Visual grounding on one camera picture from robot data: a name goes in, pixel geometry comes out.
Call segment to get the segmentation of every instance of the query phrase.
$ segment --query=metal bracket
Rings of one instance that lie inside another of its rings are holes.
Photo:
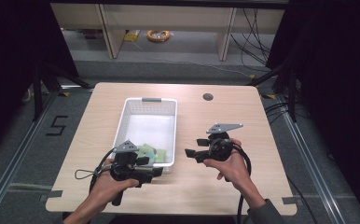
[[[212,128],[208,129],[206,133],[224,133],[229,130],[238,129],[243,127],[242,124],[223,124],[216,123]]]
[[[113,148],[114,153],[133,152],[133,151],[138,151],[138,150],[139,150],[139,148],[137,148],[137,146],[134,143],[132,143],[130,140],[127,140],[124,143],[122,143],[121,145]]]

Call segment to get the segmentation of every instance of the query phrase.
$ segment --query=table hole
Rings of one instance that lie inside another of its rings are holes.
[[[205,101],[211,101],[211,100],[213,100],[213,95],[211,93],[204,93],[203,94],[203,99]]]

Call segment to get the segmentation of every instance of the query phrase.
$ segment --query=basket handle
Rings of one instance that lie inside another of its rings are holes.
[[[143,97],[142,98],[142,102],[162,102],[162,98],[148,98],[148,97]]]

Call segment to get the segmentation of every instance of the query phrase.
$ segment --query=wrist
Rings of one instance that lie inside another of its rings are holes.
[[[94,216],[99,213],[97,206],[92,200],[87,198],[66,220],[65,224],[88,223]]]
[[[251,180],[243,183],[240,186],[239,191],[249,204],[250,209],[256,209],[265,204],[264,198]]]

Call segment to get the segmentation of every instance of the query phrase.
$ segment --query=handheld controller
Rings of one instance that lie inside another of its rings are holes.
[[[151,183],[153,177],[162,175],[163,167],[140,167],[142,165],[147,165],[149,158],[137,158],[137,153],[135,153],[137,150],[139,150],[137,146],[129,140],[110,150],[104,157],[103,161],[105,161],[111,152],[115,152],[116,155],[114,161],[105,166],[102,166],[103,163],[101,162],[101,164],[95,169],[95,173],[90,182],[90,191],[92,190],[99,173],[107,170],[110,170],[110,175],[117,181],[126,179],[138,180],[139,185],[136,186],[136,188],[142,187],[144,183]],[[121,191],[117,198],[112,202],[114,206],[119,206],[121,204],[122,195],[123,191]]]
[[[197,163],[201,163],[206,159],[213,159],[216,161],[226,161],[232,149],[236,149],[244,158],[247,164],[249,174],[252,172],[252,166],[249,157],[243,151],[241,146],[234,145],[230,139],[227,131],[241,128],[242,124],[220,124],[216,123],[212,128],[206,131],[209,133],[208,139],[197,139],[199,147],[209,147],[208,150],[196,151],[194,149],[186,148],[186,155],[189,158],[194,158]]]

